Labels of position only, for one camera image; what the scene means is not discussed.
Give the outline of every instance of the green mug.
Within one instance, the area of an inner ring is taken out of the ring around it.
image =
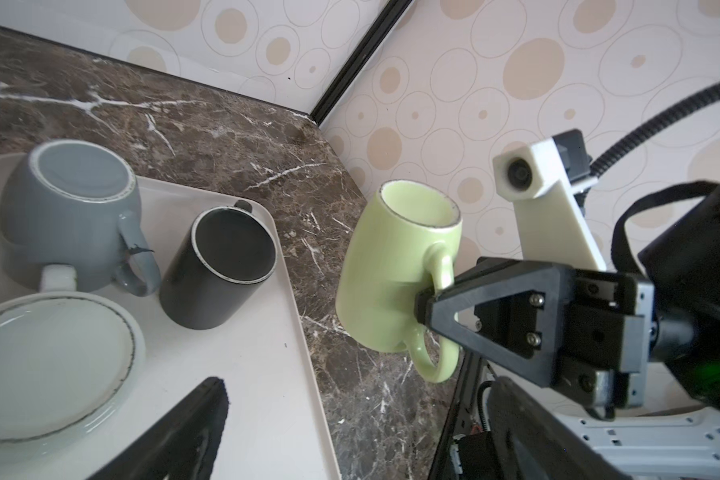
[[[349,335],[379,352],[407,350],[428,382],[448,379],[459,345],[441,337],[433,364],[413,308],[422,289],[453,284],[460,239],[461,212],[447,195],[411,180],[383,184],[360,216],[338,282],[336,313]]]

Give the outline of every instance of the brown marble surface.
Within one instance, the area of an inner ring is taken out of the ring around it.
[[[275,218],[345,479],[425,478],[454,379],[360,347],[334,295],[365,200],[304,114],[0,29],[0,154],[80,138],[138,175],[249,197]]]

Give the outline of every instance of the black cable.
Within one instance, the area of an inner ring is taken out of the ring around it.
[[[478,387],[478,394],[476,395],[476,397],[478,398],[478,415],[480,416],[480,426],[483,427],[483,432],[488,431],[488,420],[486,419],[485,412],[483,411],[483,394],[485,393],[485,390],[489,389],[490,386],[492,386],[493,384],[493,380],[486,380],[485,382],[482,382]]]
[[[606,150],[590,165],[590,173],[602,177],[609,168],[643,142],[658,134],[670,125],[683,120],[688,115],[720,101],[720,82],[698,91],[684,100],[655,115],[651,120],[635,128],[613,147]],[[579,206],[584,205],[587,191],[576,195]]]

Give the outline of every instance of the tray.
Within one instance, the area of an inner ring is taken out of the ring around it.
[[[0,192],[23,156],[0,156]],[[195,216],[238,200],[142,177],[139,189],[142,229],[163,274]],[[204,331],[175,324],[157,294],[139,298],[111,284],[97,290],[144,332],[146,361],[136,388],[98,431],[46,457],[0,465],[0,478],[87,478],[208,376],[223,379],[230,398],[212,478],[340,478],[275,222],[246,200],[276,239],[275,273],[230,320]],[[0,270],[0,302],[28,293]]]

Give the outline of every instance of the patterned wallpaper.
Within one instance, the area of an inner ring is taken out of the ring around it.
[[[0,0],[0,25],[309,112],[378,0]]]
[[[365,195],[408,178],[457,201],[461,272],[481,254],[522,257],[493,156],[578,128],[596,158],[719,80],[720,0],[414,0],[321,128]],[[720,180],[720,103],[629,154],[590,192],[586,221],[606,260],[634,200],[699,178]],[[634,216],[633,250],[692,203]],[[662,366],[652,372],[646,408],[690,401]]]

